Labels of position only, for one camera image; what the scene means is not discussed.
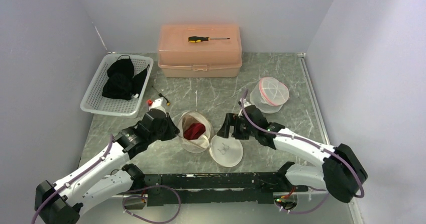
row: screwdriver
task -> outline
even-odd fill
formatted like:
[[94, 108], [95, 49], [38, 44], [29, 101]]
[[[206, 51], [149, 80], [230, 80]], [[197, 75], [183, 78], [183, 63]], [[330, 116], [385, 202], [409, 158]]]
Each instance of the screwdriver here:
[[196, 42], [208, 42], [210, 40], [229, 40], [230, 38], [210, 38], [210, 37], [188, 37], [188, 41], [191, 43]]
[[163, 98], [166, 100], [166, 105], [167, 105], [167, 106], [169, 106], [169, 105], [170, 105], [169, 100], [168, 100], [168, 99], [167, 99], [167, 98], [166, 98], [166, 97], [165, 97], [162, 93], [160, 93], [157, 89], [155, 89], [155, 88], [154, 88], [154, 86], [152, 86], [152, 85], [151, 85], [151, 87], [152, 87], [155, 91], [157, 91], [157, 93], [158, 93], [158, 96], [159, 96], [159, 97], [163, 97]]

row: black cloth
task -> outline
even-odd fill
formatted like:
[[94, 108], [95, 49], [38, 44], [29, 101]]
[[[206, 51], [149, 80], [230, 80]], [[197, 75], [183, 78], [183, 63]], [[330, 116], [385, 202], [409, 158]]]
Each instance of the black cloth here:
[[142, 87], [148, 75], [149, 65], [143, 71], [136, 74], [136, 76], [133, 76], [135, 67], [130, 56], [125, 59], [120, 59], [120, 57], [106, 71], [109, 78], [103, 86], [102, 96], [113, 99], [131, 100], [132, 94], [141, 94]]

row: plastic container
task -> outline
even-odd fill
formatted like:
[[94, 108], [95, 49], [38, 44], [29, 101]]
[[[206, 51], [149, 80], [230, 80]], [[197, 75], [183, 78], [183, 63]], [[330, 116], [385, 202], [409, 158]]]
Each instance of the plastic container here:
[[250, 103], [265, 114], [273, 114], [280, 111], [289, 97], [287, 86], [273, 77], [264, 77], [250, 93]]
[[[183, 122], [184, 119], [188, 117], [193, 119], [186, 123], [186, 125], [190, 125], [192, 123], [202, 123], [205, 126], [204, 134], [202, 134], [197, 140], [187, 140], [183, 137], [183, 132], [185, 131]], [[202, 114], [195, 111], [184, 112], [176, 126], [180, 130], [180, 133], [178, 134], [178, 140], [181, 146], [185, 150], [196, 154], [207, 150], [210, 146], [210, 139], [213, 137], [213, 135], [215, 135], [211, 123]]]
[[102, 96], [102, 89], [108, 80], [107, 70], [108, 68], [117, 61], [118, 57], [122, 54], [108, 54], [100, 63], [97, 71], [90, 82], [89, 87], [84, 94], [83, 100], [81, 101], [80, 108], [85, 112], [99, 115], [110, 115], [135, 118], [138, 115], [139, 107], [142, 103], [142, 98], [148, 84], [149, 76], [154, 64], [152, 58], [129, 55], [132, 63], [135, 67], [135, 74], [138, 74], [149, 66], [148, 74], [145, 79], [144, 86], [138, 98], [132, 98], [132, 100], [123, 99], [111, 99]]
[[[230, 38], [190, 43], [188, 37]], [[166, 25], [158, 43], [158, 66], [166, 77], [235, 77], [243, 65], [237, 25]]]
[[209, 151], [211, 157], [224, 167], [234, 167], [243, 159], [243, 145], [234, 138], [214, 136]]

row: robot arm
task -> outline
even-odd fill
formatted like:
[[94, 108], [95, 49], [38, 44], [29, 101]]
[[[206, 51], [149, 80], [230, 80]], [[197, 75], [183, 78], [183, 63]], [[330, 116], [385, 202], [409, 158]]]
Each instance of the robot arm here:
[[[285, 163], [277, 172], [281, 185], [326, 189], [336, 199], [346, 203], [356, 196], [368, 176], [351, 148], [344, 144], [338, 147], [324, 145], [297, 135], [281, 124], [270, 123], [259, 109], [246, 101], [243, 108], [244, 111], [239, 114], [226, 115], [218, 136], [228, 138], [230, 126], [233, 126], [232, 137], [235, 139], [255, 137], [263, 146], [290, 152], [313, 165]], [[350, 165], [357, 178], [342, 164], [342, 160]]]
[[107, 147], [73, 173], [53, 184], [45, 180], [37, 186], [35, 210], [46, 224], [74, 224], [80, 215], [111, 196], [145, 186], [143, 172], [136, 165], [125, 164], [154, 141], [171, 140], [179, 133], [163, 103], [163, 98], [155, 100], [141, 121], [121, 130]]

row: marble tabletop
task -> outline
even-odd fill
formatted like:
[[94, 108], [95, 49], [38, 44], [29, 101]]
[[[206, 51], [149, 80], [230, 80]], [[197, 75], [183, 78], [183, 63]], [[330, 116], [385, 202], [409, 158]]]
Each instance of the marble tabletop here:
[[[140, 54], [154, 59], [154, 68], [143, 102], [156, 99], [161, 91], [171, 102], [167, 107], [176, 121], [185, 111], [195, 110], [203, 114], [213, 125], [215, 133], [220, 129], [226, 113], [239, 111], [238, 100], [244, 90], [250, 91], [262, 77], [274, 77], [284, 83], [290, 91], [290, 99], [275, 114], [266, 114], [269, 122], [277, 122], [295, 133], [323, 143], [322, 129], [314, 111], [306, 77], [295, 53], [243, 53], [240, 74], [232, 78], [166, 78], [157, 66], [155, 53]], [[81, 155], [80, 165], [101, 151], [109, 140], [121, 129], [134, 125], [147, 111], [145, 104], [135, 119], [94, 115]], [[306, 162], [285, 151], [264, 147], [252, 138], [241, 141], [244, 154], [241, 162], [231, 168], [217, 164], [204, 151], [199, 154], [184, 150], [176, 140], [154, 142], [149, 148], [130, 162], [146, 174], [167, 173], [226, 173], [277, 171], [285, 162]]]

